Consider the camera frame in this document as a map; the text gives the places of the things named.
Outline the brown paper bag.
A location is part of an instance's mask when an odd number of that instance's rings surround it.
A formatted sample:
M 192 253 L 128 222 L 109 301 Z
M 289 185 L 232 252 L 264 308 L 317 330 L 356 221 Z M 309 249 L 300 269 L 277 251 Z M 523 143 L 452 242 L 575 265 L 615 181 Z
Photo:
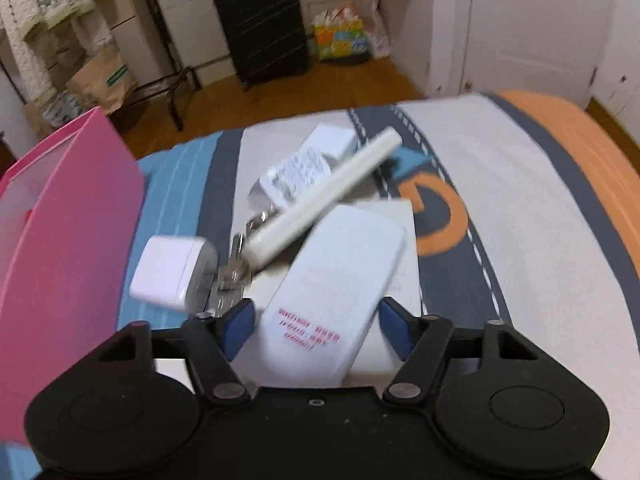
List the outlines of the brown paper bag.
M 66 89 L 87 110 L 99 106 L 105 115 L 119 110 L 137 81 L 114 44 L 99 50 L 66 82 Z

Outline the white door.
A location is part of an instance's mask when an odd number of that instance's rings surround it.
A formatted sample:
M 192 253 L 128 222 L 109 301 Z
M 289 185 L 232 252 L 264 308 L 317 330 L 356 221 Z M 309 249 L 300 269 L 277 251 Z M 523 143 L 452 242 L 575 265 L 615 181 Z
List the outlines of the white door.
M 471 0 L 462 89 L 524 89 L 584 105 L 613 0 Z

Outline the pink storage box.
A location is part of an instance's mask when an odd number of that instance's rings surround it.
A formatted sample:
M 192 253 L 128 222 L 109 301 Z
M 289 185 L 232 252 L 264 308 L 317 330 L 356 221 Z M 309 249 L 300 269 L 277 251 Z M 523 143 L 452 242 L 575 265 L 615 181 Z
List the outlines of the pink storage box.
M 29 402 L 114 333 L 144 192 L 99 107 L 1 179 L 1 439 L 25 443 Z

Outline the slim cream remote control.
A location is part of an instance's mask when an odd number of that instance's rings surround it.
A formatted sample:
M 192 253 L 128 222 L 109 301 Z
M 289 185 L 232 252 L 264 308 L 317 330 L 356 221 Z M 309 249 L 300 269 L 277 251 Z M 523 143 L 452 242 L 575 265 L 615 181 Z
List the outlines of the slim cream remote control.
M 401 147 L 401 136 L 386 128 L 316 184 L 296 204 L 279 212 L 246 238 L 242 257 L 252 270 L 262 269 L 295 242 L 332 205 L 339 202 Z

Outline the white knit cardigan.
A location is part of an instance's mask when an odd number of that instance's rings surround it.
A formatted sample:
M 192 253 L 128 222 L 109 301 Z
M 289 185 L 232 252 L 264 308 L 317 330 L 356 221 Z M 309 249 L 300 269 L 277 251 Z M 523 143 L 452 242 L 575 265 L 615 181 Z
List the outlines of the white knit cardigan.
M 1 0 L 1 27 L 31 101 L 56 95 L 55 50 L 73 39 L 93 56 L 114 42 L 100 0 Z

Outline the white cube charger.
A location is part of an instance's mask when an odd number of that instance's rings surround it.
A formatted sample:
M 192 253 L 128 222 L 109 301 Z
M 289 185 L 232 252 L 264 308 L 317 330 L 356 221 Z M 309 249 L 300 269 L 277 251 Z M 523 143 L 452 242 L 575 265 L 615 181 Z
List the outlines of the white cube charger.
M 205 309 L 218 269 L 218 252 L 199 236 L 152 236 L 129 285 L 130 296 L 170 310 Z

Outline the white labelled power adapter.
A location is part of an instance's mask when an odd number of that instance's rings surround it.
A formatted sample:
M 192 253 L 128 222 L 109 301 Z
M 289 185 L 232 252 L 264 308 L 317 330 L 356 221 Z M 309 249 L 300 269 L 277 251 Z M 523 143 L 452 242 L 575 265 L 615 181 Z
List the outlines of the white labelled power adapter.
M 259 177 L 252 188 L 256 202 L 277 210 L 290 209 L 357 150 L 354 127 L 320 122 L 296 151 Z

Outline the large white remote control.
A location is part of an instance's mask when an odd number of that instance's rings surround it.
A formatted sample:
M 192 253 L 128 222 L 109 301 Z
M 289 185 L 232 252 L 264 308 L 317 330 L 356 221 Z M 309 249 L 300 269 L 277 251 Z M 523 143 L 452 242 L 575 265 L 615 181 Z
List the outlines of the large white remote control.
M 406 246 L 404 200 L 338 205 L 312 230 L 265 308 L 247 362 L 261 386 L 337 387 Z

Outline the colourful gift bag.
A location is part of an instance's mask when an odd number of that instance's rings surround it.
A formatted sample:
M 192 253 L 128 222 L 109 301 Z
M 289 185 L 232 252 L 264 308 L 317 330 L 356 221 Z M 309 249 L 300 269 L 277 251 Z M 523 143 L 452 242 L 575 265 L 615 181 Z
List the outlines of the colourful gift bag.
M 322 11 L 312 20 L 312 28 L 320 61 L 369 54 L 363 21 L 351 6 Z

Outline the silver key bunch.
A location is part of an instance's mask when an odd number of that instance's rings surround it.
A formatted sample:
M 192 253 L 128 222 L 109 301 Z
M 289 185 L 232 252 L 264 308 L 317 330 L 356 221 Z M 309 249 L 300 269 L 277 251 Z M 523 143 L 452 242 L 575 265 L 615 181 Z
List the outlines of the silver key bunch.
M 244 288 L 252 279 L 252 270 L 243 258 L 244 245 L 277 213 L 275 206 L 269 206 L 246 222 L 243 233 L 234 234 L 228 260 L 216 272 L 208 298 L 207 311 L 215 318 L 221 318 L 243 299 Z

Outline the black suitcase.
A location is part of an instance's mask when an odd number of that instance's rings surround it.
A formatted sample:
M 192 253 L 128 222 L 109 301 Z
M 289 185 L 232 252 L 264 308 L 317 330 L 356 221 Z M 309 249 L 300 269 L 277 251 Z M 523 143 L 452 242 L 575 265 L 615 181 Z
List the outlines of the black suitcase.
M 236 76 L 245 87 L 309 67 L 299 0 L 214 0 Z

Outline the black clothes rack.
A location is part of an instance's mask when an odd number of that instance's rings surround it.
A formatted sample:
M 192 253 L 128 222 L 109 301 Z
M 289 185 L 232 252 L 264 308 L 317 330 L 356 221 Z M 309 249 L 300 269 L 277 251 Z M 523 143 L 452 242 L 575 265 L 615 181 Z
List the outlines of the black clothes rack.
M 131 0 L 136 10 L 142 38 L 150 51 L 158 75 L 142 84 L 138 92 L 140 102 L 163 96 L 167 104 L 169 117 L 178 132 L 184 129 L 184 112 L 178 107 L 178 91 L 188 87 L 191 92 L 202 88 L 200 78 L 192 66 L 181 61 L 174 40 L 171 38 L 160 0 Z

